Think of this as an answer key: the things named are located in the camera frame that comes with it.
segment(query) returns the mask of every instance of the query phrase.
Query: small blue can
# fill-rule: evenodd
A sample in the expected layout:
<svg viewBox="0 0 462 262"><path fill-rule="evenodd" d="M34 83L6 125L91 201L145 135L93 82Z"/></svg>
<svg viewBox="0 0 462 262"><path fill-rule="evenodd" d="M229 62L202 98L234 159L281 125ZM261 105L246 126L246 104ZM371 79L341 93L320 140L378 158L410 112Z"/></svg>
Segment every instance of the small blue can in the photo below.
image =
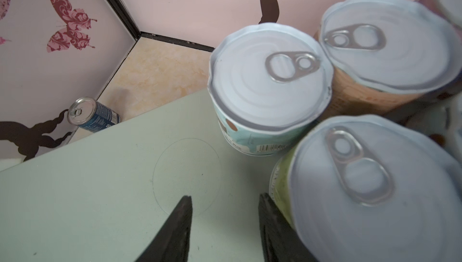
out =
<svg viewBox="0 0 462 262"><path fill-rule="evenodd" d="M120 122L120 115L92 97L81 97L69 108L67 120L74 126L98 132Z"/></svg>

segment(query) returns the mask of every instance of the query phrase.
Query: black wall trim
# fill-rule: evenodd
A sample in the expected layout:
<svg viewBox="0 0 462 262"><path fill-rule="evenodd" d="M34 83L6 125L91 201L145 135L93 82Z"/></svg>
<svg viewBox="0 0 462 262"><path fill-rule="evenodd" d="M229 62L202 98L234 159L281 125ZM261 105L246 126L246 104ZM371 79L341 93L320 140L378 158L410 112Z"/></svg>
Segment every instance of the black wall trim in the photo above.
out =
<svg viewBox="0 0 462 262"><path fill-rule="evenodd" d="M181 39L171 38L171 37L152 34L152 33L147 33L147 32L142 32L141 36L146 37L146 38L155 39L155 40L158 40L158 41L173 43L173 44L182 45L182 46L186 46L186 47L190 47L190 48L194 48L194 49L199 49L199 50L204 50L204 51L208 51L208 52L212 52L214 50L213 47L210 47L210 46L207 46L207 45L202 45L202 44L199 44L199 43L194 43L194 42L190 42L190 41L185 41L185 40L181 40Z"/></svg>
<svg viewBox="0 0 462 262"><path fill-rule="evenodd" d="M125 8L123 3L120 0L107 0L108 3L111 5L112 9L115 11L117 16L120 18L122 23L128 29L130 34L135 40L138 40L141 36L141 32L136 26L135 22L131 18L128 10Z"/></svg>

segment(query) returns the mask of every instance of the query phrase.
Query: beige tile floor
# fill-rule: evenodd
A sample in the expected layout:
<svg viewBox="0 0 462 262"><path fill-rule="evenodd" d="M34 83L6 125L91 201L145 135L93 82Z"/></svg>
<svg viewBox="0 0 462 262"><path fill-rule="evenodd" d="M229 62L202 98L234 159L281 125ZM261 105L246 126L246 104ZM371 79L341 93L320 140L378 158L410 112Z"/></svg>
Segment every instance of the beige tile floor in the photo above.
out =
<svg viewBox="0 0 462 262"><path fill-rule="evenodd" d="M206 87L210 52L142 37L98 101L122 121ZM79 128L69 143L91 135Z"/></svg>

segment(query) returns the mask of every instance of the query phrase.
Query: light green board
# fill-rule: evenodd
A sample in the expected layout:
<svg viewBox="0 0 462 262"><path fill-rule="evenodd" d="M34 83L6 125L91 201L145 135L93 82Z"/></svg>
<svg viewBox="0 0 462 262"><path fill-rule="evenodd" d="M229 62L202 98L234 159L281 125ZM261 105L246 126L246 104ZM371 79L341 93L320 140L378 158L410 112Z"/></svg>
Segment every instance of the light green board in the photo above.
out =
<svg viewBox="0 0 462 262"><path fill-rule="evenodd" d="M197 92L0 172L0 261L134 261L183 195L188 261L263 261L258 198L278 158L233 149Z"/></svg>

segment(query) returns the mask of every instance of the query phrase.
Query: soda can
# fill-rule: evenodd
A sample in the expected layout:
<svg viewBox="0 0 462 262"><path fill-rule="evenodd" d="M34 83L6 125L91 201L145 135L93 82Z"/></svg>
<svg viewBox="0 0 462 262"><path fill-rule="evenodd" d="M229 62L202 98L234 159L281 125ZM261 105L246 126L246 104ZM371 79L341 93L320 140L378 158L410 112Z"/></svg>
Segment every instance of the soda can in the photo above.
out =
<svg viewBox="0 0 462 262"><path fill-rule="evenodd" d="M248 155L292 144L326 108L333 68L311 36L263 23L223 40L210 57L208 91L226 140Z"/></svg>
<svg viewBox="0 0 462 262"><path fill-rule="evenodd" d="M462 168L377 115L337 116L277 163L270 196L318 261L459 261Z"/></svg>
<svg viewBox="0 0 462 262"><path fill-rule="evenodd" d="M334 65L334 115L383 115L451 82L462 67L454 28L409 0L346 0L323 15L319 42Z"/></svg>
<svg viewBox="0 0 462 262"><path fill-rule="evenodd" d="M69 108L67 120L74 126L98 132L120 122L120 116L92 97L81 97Z"/></svg>

